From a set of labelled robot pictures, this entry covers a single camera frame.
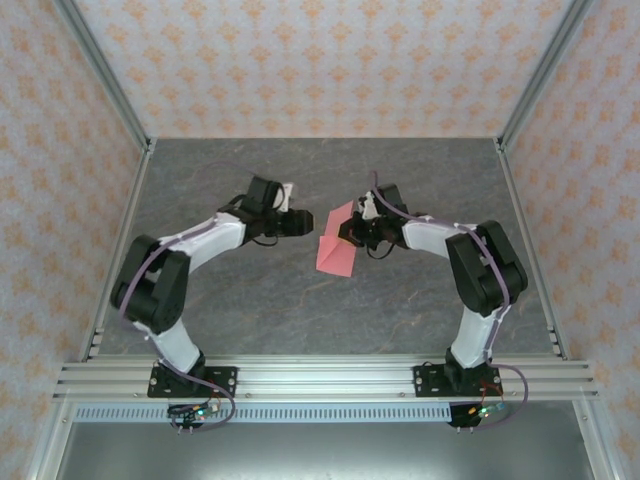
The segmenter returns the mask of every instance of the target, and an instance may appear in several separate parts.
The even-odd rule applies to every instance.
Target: metal rail
[[[414,394],[411,367],[417,355],[357,356],[226,356],[207,364],[240,369],[239,402],[420,402]],[[69,363],[55,387],[56,401],[153,402],[146,397],[154,357]],[[497,358],[520,368],[529,383],[530,400],[581,400],[598,397],[589,364],[557,357]],[[500,372],[507,401],[521,401],[524,386],[510,370]],[[434,397],[433,402],[477,400],[478,397]]]

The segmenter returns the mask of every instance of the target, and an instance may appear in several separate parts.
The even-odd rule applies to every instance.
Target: mounting plate
[[[235,397],[236,385],[238,384],[237,367],[207,366],[204,367],[204,369],[204,379],[219,385],[229,392],[232,397]],[[155,366],[151,370],[149,389],[147,390],[147,397],[149,398],[208,398],[210,395],[210,388],[204,385],[197,385],[197,387],[194,388],[192,382],[177,377],[171,370],[165,367]]]
[[[418,365],[413,367],[413,387],[416,397],[481,397],[483,394],[482,381],[489,385],[496,385],[502,389],[500,372],[497,368],[487,368],[481,376],[474,377],[473,382],[467,383],[461,391],[455,391],[453,385],[444,373],[445,364]],[[490,388],[487,397],[499,397],[494,389]]]

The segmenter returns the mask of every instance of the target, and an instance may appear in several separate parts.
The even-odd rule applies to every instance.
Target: floral wallpaper
[[[571,354],[640,472],[640,4],[596,0],[508,152]]]
[[[79,0],[147,133],[502,132],[570,0]]]
[[[0,2],[0,478],[77,360],[140,152],[51,0]]]

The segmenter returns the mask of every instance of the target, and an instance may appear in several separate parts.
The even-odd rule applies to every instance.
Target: ventilation grille
[[[227,405],[208,421],[216,422],[229,413]],[[79,423],[165,423],[167,405],[80,404]],[[234,423],[398,423],[449,422],[448,403],[380,404],[266,404],[238,405]]]

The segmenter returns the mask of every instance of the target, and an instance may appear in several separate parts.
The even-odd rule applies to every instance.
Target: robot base
[[[486,363],[474,368],[462,368],[447,350],[444,364],[413,367],[413,386],[416,397],[499,397],[494,389],[484,392],[483,385],[500,387],[500,372]]]
[[[202,365],[196,364],[196,367],[189,374],[214,383],[224,388],[232,397],[235,397],[238,368],[209,367],[205,366],[204,362],[202,363]],[[209,387],[180,377],[164,365],[157,365],[151,370],[151,379],[147,390],[147,397],[149,398],[209,398],[211,396],[212,392]]]

